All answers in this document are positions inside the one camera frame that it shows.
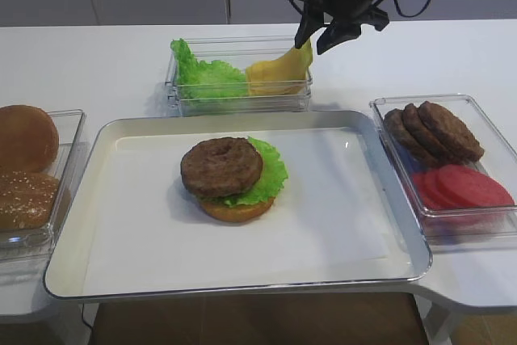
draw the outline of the clear plastic container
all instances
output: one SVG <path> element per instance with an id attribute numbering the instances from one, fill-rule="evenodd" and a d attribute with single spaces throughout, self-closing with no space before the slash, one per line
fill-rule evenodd
<path id="1" fill-rule="evenodd" d="M 48 113 L 59 132 L 56 160 L 44 171 L 59 179 L 48 221 L 40 228 L 0 230 L 0 260 L 46 255 L 53 248 L 86 164 L 88 144 L 82 139 L 85 114 L 80 110 Z"/>
<path id="2" fill-rule="evenodd" d="M 192 53 L 200 60 L 221 60 L 244 71 L 256 61 L 270 61 L 285 54 L 294 43 L 291 36 L 266 36 L 246 38 L 218 38 L 185 40 Z M 240 112 L 307 111 L 311 97 L 312 76 L 305 80 L 288 82 L 261 82 L 260 92 L 249 94 L 250 85 L 243 83 L 178 85 L 178 66 L 171 53 L 167 72 L 166 88 L 170 107 L 177 109 L 180 116 L 201 116 Z M 190 99 L 189 88 L 204 88 L 217 94 L 233 90 L 242 97 L 219 99 Z"/>
<path id="3" fill-rule="evenodd" d="M 485 153 L 479 162 L 469 167 L 495 179 L 517 200 L 517 154 L 496 129 L 494 124 L 468 95 L 428 95 L 391 99 L 377 99 L 370 103 L 380 129 L 380 137 L 387 154 L 414 206 L 426 236 L 434 243 L 482 241 L 494 236 L 517 236 L 517 206 L 455 208 L 432 210 L 427 208 L 412 179 L 414 173 L 425 167 L 416 162 L 408 151 L 389 135 L 383 125 L 386 113 L 394 108 L 404 109 L 406 104 L 419 106 L 424 101 L 440 104 L 459 117 L 479 140 Z"/>

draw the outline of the lettuce leaf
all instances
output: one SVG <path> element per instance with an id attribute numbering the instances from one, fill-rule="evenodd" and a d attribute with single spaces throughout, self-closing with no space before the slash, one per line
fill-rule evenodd
<path id="1" fill-rule="evenodd" d="M 173 40 L 170 48 L 178 64 L 176 82 L 183 99 L 221 99 L 248 95 L 246 75 L 228 62 L 197 61 L 185 40 Z"/>
<path id="2" fill-rule="evenodd" d="M 284 181 L 288 178 L 287 168 L 280 160 L 280 153 L 275 147 L 253 137 L 248 137 L 248 141 L 262 155 L 264 162 L 262 175 L 248 192 L 219 199 L 231 208 L 238 205 L 255 205 L 276 197 L 284 188 Z"/>

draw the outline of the white table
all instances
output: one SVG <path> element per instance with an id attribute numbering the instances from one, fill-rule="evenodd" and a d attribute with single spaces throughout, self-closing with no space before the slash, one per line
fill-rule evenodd
<path id="1" fill-rule="evenodd" d="M 356 41 L 316 57 L 313 104 L 369 112 L 379 97 L 463 92 L 472 95 L 517 147 L 517 20 L 391 23 L 366 27 Z M 173 38 L 291 35 L 295 25 L 0 28 L 0 102 L 47 111 L 83 109 L 92 140 L 123 117 L 161 116 L 162 85 Z M 460 313 L 517 307 L 517 250 L 435 254 L 421 280 L 403 291 Z M 0 273 L 6 266 L 0 265 Z M 39 275 L 0 287 L 0 318 L 44 315 L 52 306 Z M 356 291 L 375 291 L 361 289 Z M 435 309 L 442 321 L 451 320 Z"/>

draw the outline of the white tray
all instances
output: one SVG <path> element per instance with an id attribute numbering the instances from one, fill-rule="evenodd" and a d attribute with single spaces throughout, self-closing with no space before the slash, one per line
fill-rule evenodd
<path id="1" fill-rule="evenodd" d="M 197 142 L 252 136 L 289 180 L 256 221 L 227 225 L 185 191 Z M 55 297 L 243 292 L 407 282 L 431 252 L 373 122 L 354 111 L 119 120 L 104 127 L 44 277 Z"/>

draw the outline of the plastic tray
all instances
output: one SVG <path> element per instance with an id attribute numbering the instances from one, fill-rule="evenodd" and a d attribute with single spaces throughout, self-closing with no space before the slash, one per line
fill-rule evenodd
<path id="1" fill-rule="evenodd" d="M 82 141 L 85 114 L 82 111 L 48 113 L 59 132 L 56 160 L 44 173 L 60 180 L 48 221 L 40 228 L 0 232 L 0 260 L 46 255 L 53 248 L 71 198 L 86 163 L 86 143 Z"/>
<path id="2" fill-rule="evenodd" d="M 382 118 L 394 108 L 424 101 L 438 103 L 462 119 L 485 149 L 481 160 L 470 167 L 502 184 L 517 200 L 517 154 L 502 134 L 468 95 L 408 96 L 371 102 L 377 126 L 403 187 L 418 214 L 426 235 L 434 244 L 479 241 L 517 236 L 517 206 L 430 210 L 418 195 L 411 175 L 425 170 L 386 131 Z"/>
<path id="3" fill-rule="evenodd" d="M 197 142 L 252 136 L 289 180 L 266 214 L 227 225 L 183 187 Z M 99 133 L 44 276 L 55 297 L 405 283 L 431 252 L 371 119 L 354 111 L 118 120 Z"/>
<path id="4" fill-rule="evenodd" d="M 222 38 L 185 40 L 193 54 L 200 60 L 226 61 L 238 69 L 244 69 L 256 61 L 274 60 L 286 53 L 294 39 L 290 36 L 257 36 L 246 38 Z M 254 96 L 220 98 L 220 99 L 190 99 L 187 97 L 188 88 L 203 88 L 214 94 L 225 90 L 239 90 L 247 93 L 248 83 L 178 85 L 178 66 L 171 53 L 169 70 L 166 78 L 167 98 L 169 105 L 177 109 L 180 116 L 200 116 L 229 114 L 238 112 L 269 112 L 269 111 L 307 111 L 311 97 L 310 87 L 312 76 L 307 73 L 305 80 L 289 82 L 263 82 L 261 94 Z M 277 91 L 297 90 L 292 95 L 278 95 Z"/>

